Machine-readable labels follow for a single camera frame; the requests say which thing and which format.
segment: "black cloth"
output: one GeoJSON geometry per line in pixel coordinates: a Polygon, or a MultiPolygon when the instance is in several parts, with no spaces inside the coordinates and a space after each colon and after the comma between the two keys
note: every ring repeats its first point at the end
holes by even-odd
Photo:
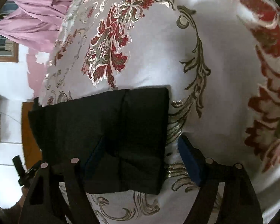
{"type": "Polygon", "coordinates": [[[80,159],[88,193],[158,194],[164,180],[166,88],[114,90],[30,111],[33,135],[51,165],[80,159]]]}

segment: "bedspread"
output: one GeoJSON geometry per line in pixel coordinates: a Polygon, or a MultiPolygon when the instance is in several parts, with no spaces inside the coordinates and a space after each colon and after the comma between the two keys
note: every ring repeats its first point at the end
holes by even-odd
{"type": "MultiPolygon", "coordinates": [[[[169,89],[167,179],[159,195],[90,194],[100,222],[184,222],[198,193],[177,150],[184,132],[205,157],[245,166],[268,223],[280,207],[280,8],[274,0],[73,0],[50,55],[41,104],[151,86],[169,89]]],[[[221,199],[219,190],[210,223],[221,199]]]]}

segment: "blue padding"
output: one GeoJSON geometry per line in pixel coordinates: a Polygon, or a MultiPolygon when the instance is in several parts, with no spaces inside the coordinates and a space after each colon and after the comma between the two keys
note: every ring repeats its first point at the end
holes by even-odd
{"type": "Polygon", "coordinates": [[[182,161],[188,171],[190,179],[197,186],[205,180],[205,158],[199,149],[194,148],[186,136],[180,136],[178,139],[178,151],[182,161]]]}
{"type": "Polygon", "coordinates": [[[85,166],[81,166],[81,172],[84,173],[83,177],[85,179],[91,179],[93,174],[95,173],[96,167],[98,166],[100,160],[104,156],[106,152],[107,139],[106,137],[102,137],[99,143],[96,145],[94,151],[89,156],[85,166]]]}

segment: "screw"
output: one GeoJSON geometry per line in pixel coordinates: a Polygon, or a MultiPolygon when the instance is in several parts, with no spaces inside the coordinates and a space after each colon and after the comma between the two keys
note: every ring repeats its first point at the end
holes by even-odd
{"type": "Polygon", "coordinates": [[[48,163],[47,162],[44,162],[41,164],[41,168],[46,168],[48,166],[48,163]]]}
{"type": "Polygon", "coordinates": [[[77,163],[79,161],[79,159],[77,158],[77,157],[74,157],[70,162],[72,163],[72,164],[75,164],[75,163],[77,163]]]}
{"type": "Polygon", "coordinates": [[[212,158],[208,157],[205,159],[205,162],[208,164],[212,164],[214,162],[214,160],[212,158]]]}
{"type": "Polygon", "coordinates": [[[235,167],[236,167],[237,169],[242,169],[242,168],[243,168],[243,165],[237,163],[237,164],[235,164],[235,167]]]}

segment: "wooden frame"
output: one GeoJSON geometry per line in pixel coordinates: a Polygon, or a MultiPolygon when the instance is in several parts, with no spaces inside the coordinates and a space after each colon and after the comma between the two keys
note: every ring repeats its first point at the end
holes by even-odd
{"type": "Polygon", "coordinates": [[[0,62],[19,62],[19,44],[13,43],[13,56],[0,56],[0,62]]]}

